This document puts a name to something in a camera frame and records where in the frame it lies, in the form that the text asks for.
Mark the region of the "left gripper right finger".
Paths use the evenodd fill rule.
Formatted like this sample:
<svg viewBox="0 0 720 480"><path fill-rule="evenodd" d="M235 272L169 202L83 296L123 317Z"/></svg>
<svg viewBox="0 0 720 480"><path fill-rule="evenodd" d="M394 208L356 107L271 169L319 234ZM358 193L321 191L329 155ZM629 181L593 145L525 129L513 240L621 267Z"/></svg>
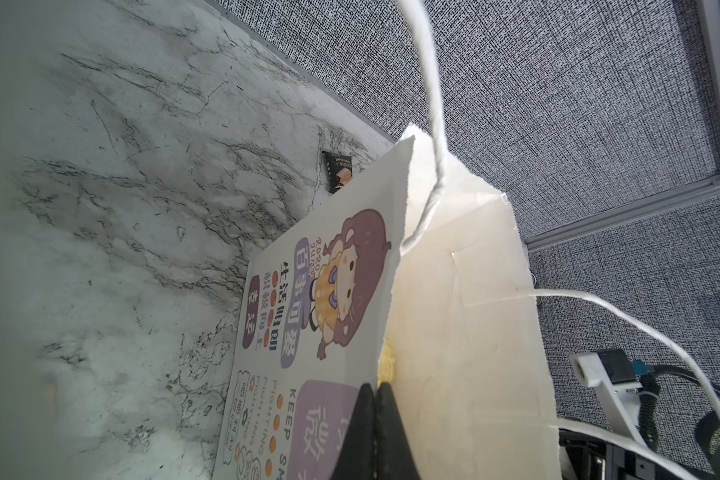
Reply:
<svg viewBox="0 0 720 480"><path fill-rule="evenodd" d="M387 382L378 387L375 397L374 435L377 479L420 479L392 386Z"/></svg>

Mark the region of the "pale braided bread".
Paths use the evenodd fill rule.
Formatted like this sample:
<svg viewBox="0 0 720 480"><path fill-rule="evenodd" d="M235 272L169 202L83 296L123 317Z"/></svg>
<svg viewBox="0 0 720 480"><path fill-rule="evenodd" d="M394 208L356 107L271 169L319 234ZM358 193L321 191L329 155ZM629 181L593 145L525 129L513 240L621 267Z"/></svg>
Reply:
<svg viewBox="0 0 720 480"><path fill-rule="evenodd" d="M395 377L396 356L393 346L387 337L384 338L383 347L379 357L378 365L378 382L381 386L383 383L392 383Z"/></svg>

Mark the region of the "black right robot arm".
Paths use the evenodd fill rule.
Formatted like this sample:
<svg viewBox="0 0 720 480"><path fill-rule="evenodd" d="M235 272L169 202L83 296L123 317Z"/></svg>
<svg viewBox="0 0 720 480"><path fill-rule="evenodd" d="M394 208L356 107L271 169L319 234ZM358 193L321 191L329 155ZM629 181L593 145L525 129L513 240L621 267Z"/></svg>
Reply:
<svg viewBox="0 0 720 480"><path fill-rule="evenodd" d="M676 462L697 479L720 479L720 421L702 409L701 387L687 369L642 366L640 387L627 394L638 400L637 430L649 449ZM674 479L655 462L590 435L560 434L564 479Z"/></svg>

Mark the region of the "white patterned paper bag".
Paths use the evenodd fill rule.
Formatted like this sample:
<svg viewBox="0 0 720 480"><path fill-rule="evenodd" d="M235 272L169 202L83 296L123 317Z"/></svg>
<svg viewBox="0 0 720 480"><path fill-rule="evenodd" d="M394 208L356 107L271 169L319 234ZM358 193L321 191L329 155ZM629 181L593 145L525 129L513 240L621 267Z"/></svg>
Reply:
<svg viewBox="0 0 720 480"><path fill-rule="evenodd" d="M392 149L249 267L213 475L331 479L384 338L420 479L558 479L560 434L691 474L641 443L557 415L512 207L450 154L430 20L411 31L430 128Z"/></svg>

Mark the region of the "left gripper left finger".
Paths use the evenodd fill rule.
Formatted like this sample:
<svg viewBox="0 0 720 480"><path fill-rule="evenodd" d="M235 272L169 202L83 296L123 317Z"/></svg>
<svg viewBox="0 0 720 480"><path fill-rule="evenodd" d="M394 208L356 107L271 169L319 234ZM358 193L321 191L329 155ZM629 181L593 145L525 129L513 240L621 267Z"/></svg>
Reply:
<svg viewBox="0 0 720 480"><path fill-rule="evenodd" d="M369 384L360 387L332 480L375 478L375 396Z"/></svg>

